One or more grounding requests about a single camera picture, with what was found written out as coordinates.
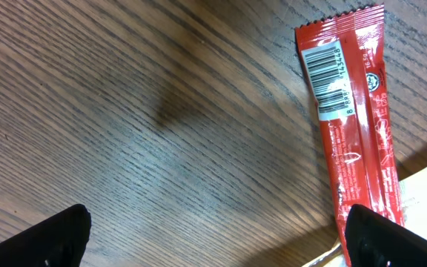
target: barcode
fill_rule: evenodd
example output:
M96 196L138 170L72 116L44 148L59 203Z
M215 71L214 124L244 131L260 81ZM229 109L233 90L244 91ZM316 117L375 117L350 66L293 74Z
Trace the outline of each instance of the barcode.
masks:
M319 120L354 115L354 97L340 42L304 50L302 59L318 103Z

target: wooden surface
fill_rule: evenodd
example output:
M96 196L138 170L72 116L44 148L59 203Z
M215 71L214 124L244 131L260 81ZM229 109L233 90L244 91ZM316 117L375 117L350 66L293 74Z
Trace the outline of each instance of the wooden surface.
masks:
M0 0L0 242L74 203L83 266L298 266L336 239L294 27L363 2ZM385 6L400 178L427 166L427 2Z

